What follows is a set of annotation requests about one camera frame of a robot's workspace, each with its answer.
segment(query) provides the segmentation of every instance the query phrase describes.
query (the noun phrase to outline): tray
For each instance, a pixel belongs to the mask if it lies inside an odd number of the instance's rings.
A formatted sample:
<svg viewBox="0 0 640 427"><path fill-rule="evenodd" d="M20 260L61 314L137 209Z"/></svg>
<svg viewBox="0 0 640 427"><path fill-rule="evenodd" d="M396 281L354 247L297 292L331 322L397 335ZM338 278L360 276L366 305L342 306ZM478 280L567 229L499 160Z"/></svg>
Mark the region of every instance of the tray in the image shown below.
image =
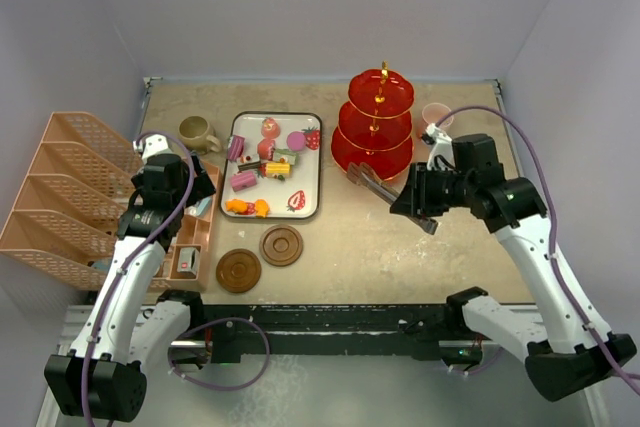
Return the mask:
<svg viewBox="0 0 640 427"><path fill-rule="evenodd" d="M258 143L263 139L261 134L262 122L267 117L273 118L280 126L280 135L275 139L276 149L287 148L287 136L291 132L305 129L317 129L320 131L320 144L322 144L322 121L311 113L305 112L242 112L233 121L231 135L239 135L245 138L243 155L254 155L257 152ZM262 220L252 214L236 214L227 212L225 202L232 199L241 199L245 202L255 203L258 199L264 199L269 204L270 219L307 219L318 210L320 203L320 167L322 145L317 150L305 147L299 152L296 164L291 167L291 176L288 179L277 180L264 178L258 175L258 183L238 192L231 188L231 177L238 173L238 163L227 160L225 164L224 187L220 195L220 210L227 216L246 220ZM296 196L296 202L292 202L296 209L290 207L289 199L302 191L304 193L304 206L300 205L300 195Z"/></svg>

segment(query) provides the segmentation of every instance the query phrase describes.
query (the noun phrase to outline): gray floor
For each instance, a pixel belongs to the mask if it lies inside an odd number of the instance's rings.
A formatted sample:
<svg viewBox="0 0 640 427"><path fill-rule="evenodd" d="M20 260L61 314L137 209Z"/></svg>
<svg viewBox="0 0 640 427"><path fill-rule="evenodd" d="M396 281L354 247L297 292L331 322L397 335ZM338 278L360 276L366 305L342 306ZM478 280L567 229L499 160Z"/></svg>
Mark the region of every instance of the gray floor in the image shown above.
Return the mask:
<svg viewBox="0 0 640 427"><path fill-rule="evenodd" d="M195 375L231 384L250 378L261 362L260 356L246 356L239 365L210 365ZM546 402L529 383L524 367L509 355L468 378L449 374L438 362L400 357L279 356L257 384L234 393L199 388L169 376L167 370L162 365L149 376L145 405L130 425L593 425L582 394ZM57 427L84 425L82 419L61 418Z"/></svg>

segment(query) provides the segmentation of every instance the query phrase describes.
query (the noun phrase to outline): wooden tabletop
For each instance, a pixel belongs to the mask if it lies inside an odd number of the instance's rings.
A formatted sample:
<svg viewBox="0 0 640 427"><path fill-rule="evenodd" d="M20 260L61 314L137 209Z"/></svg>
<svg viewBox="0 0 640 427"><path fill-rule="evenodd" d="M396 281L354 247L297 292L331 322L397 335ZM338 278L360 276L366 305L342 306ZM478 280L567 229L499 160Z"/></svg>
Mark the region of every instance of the wooden tabletop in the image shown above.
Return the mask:
<svg viewBox="0 0 640 427"><path fill-rule="evenodd" d="M470 104L498 109L493 87L480 84L413 84L412 114L441 102L451 108ZM350 183L330 152L338 111L347 100L347 84L184 84L153 87L143 131L177 134L180 121L203 116L223 140L243 111L313 112L323 121L321 203L309 221L290 222L304 239L300 259L289 267L262 262L262 277L244 294L223 290L215 278L218 260L232 249L245 248L260 257L262 233L279 222L236 221L218 215L212 242L212 269L205 303L440 303L447 295L480 286L500 302L531 302L515 265L484 223L464 209L440 218L435 236L424 234L407 219L390 215L388 206ZM517 175L513 152L501 119L486 112L456 116L449 134L486 133L495 139L508 178ZM414 161L428 157L416 145ZM223 153L205 160L224 169ZM395 181L404 185L406 174Z"/></svg>

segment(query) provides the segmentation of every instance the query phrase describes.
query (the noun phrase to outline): brown plate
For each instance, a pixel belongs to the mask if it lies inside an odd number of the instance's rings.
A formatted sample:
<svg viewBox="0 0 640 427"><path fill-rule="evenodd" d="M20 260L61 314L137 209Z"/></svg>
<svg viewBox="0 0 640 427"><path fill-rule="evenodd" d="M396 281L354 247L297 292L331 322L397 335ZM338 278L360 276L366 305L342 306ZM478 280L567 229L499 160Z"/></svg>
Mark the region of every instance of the brown plate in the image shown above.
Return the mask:
<svg viewBox="0 0 640 427"><path fill-rule="evenodd" d="M216 279L224 289L234 294L251 290L261 274L260 259L246 249L230 250L222 256L216 267Z"/></svg>
<svg viewBox="0 0 640 427"><path fill-rule="evenodd" d="M302 236L289 225L275 225L260 238L260 254L271 265L293 264L302 254Z"/></svg>

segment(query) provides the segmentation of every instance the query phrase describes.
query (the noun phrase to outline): metal tongs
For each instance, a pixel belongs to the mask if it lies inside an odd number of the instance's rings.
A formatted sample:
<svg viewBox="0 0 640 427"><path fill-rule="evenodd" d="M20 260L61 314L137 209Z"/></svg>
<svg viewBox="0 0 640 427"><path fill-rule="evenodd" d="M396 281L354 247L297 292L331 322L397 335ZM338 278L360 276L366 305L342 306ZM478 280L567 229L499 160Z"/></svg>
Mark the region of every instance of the metal tongs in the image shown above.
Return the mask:
<svg viewBox="0 0 640 427"><path fill-rule="evenodd" d="M369 164L362 163L357 165L353 162L350 163L347 169L347 178L356 185L366 187L389 205L393 204L400 195L388 183L380 179ZM438 222L431 218L416 219L409 217L409 220L429 235L435 234L438 228Z"/></svg>

